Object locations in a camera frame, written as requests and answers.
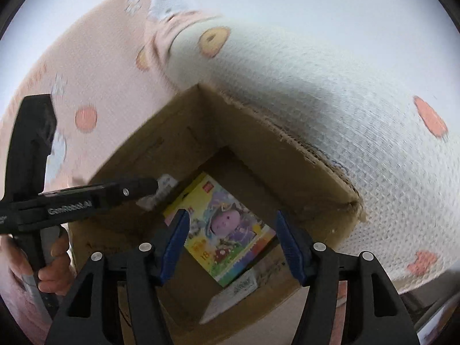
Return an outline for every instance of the silver screw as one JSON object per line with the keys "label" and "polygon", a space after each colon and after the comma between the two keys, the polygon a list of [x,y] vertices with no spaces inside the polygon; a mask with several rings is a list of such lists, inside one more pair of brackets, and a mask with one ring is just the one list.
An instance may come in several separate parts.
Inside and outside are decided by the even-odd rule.
{"label": "silver screw", "polygon": [[322,242],[315,242],[313,247],[315,250],[318,250],[319,252],[323,252],[326,250],[326,245],[324,245]]}
{"label": "silver screw", "polygon": [[373,260],[373,254],[371,252],[364,252],[363,253],[363,258],[366,261],[372,261]]}
{"label": "silver screw", "polygon": [[152,248],[152,244],[149,242],[144,242],[141,245],[139,245],[139,250],[141,252],[148,252]]}
{"label": "silver screw", "polygon": [[102,253],[101,252],[95,252],[91,255],[91,259],[93,261],[98,261],[102,258]]}

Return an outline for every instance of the white background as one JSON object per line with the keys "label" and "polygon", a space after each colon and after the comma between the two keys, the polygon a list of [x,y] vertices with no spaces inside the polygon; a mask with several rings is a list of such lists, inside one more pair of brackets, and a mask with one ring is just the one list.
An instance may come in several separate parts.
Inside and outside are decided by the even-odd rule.
{"label": "white background", "polygon": [[[0,41],[0,115],[44,50],[103,0],[27,0]],[[460,111],[460,35],[438,0],[195,0],[224,15],[314,35],[396,74],[450,130]]]}

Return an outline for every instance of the blue gripper pad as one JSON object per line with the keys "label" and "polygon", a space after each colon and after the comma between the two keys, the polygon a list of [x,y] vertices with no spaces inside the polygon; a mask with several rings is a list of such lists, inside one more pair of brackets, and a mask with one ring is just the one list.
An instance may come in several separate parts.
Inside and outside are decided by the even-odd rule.
{"label": "blue gripper pad", "polygon": [[169,227],[175,228],[162,256],[162,269],[159,276],[162,285],[174,275],[176,264],[190,231],[189,213],[183,209],[178,210]]}
{"label": "blue gripper pad", "polygon": [[308,243],[312,243],[312,241],[311,238],[302,239],[303,235],[296,231],[295,226],[289,226],[285,215],[279,211],[277,213],[277,236],[281,243],[284,257],[286,257],[292,276],[305,287],[309,276],[305,273],[304,266],[305,262],[308,264],[311,262]]}

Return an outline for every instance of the pink sleeve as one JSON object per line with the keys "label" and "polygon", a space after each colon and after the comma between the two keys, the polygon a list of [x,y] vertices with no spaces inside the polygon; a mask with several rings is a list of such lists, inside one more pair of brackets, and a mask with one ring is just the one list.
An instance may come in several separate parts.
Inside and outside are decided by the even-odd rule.
{"label": "pink sleeve", "polygon": [[31,296],[24,290],[10,271],[4,255],[0,252],[0,294],[24,334],[34,345],[43,345],[49,325],[45,324]]}

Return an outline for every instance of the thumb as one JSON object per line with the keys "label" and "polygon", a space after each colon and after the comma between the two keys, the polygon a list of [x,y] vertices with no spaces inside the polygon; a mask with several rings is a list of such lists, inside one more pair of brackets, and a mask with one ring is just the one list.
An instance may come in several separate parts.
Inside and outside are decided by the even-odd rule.
{"label": "thumb", "polygon": [[32,267],[27,261],[24,252],[19,249],[10,236],[0,236],[1,251],[4,253],[10,270],[21,279],[22,275],[33,275]]}

